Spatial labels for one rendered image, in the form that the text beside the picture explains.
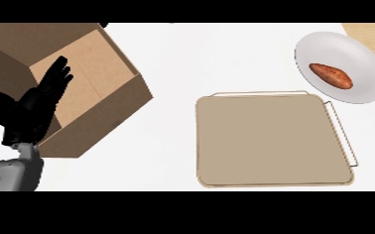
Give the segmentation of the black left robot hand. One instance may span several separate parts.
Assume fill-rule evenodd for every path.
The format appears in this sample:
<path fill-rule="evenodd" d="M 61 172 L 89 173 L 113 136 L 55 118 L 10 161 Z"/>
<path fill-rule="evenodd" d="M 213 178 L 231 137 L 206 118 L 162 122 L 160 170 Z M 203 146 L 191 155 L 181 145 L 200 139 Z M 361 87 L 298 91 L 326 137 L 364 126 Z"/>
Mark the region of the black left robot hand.
<path fill-rule="evenodd" d="M 19 143 L 36 145 L 45 137 L 55 107 L 73 76 L 67 59 L 58 56 L 39 84 L 29 88 L 19 100 L 0 92 L 0 126 L 4 127 L 4 146 Z"/>

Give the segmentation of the orange sweet potato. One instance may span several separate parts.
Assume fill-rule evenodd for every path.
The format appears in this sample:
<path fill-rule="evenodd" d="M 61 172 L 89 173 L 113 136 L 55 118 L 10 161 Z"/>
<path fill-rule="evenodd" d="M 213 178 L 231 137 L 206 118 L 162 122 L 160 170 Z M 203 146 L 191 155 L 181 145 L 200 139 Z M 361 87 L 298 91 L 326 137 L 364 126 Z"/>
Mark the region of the orange sweet potato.
<path fill-rule="evenodd" d="M 352 81 L 346 73 L 321 63 L 311 63 L 308 65 L 311 72 L 315 76 L 333 87 L 339 89 L 349 89 L 352 87 Z"/>

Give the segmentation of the white plate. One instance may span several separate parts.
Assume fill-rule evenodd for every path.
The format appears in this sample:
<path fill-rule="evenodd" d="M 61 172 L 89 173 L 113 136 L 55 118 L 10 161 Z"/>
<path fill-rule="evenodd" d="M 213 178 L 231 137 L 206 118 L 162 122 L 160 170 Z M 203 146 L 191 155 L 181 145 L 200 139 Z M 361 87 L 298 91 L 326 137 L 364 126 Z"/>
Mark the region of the white plate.
<path fill-rule="evenodd" d="M 295 45 L 293 60 L 304 79 L 324 95 L 352 104 L 375 101 L 375 54 L 354 39 L 330 32 L 305 35 Z M 312 63 L 342 70 L 351 87 L 340 89 L 324 82 L 309 69 Z"/>

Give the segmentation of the open brown wooden drawer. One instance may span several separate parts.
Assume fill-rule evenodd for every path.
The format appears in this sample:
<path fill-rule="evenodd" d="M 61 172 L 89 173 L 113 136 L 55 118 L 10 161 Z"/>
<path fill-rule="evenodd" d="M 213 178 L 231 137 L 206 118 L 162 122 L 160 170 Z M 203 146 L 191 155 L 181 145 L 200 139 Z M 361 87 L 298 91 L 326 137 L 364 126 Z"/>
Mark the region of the open brown wooden drawer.
<path fill-rule="evenodd" d="M 0 23 L 0 92 L 19 98 L 58 57 L 73 79 L 38 149 L 44 158 L 76 158 L 151 94 L 97 23 Z"/>

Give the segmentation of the pale wooden board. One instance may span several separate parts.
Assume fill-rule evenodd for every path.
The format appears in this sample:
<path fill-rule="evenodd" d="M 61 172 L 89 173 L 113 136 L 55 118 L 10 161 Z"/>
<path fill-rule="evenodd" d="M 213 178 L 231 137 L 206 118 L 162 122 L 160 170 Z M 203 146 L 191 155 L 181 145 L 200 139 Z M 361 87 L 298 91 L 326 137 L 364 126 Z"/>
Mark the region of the pale wooden board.
<path fill-rule="evenodd" d="M 345 34 L 375 53 L 375 23 L 342 23 Z"/>

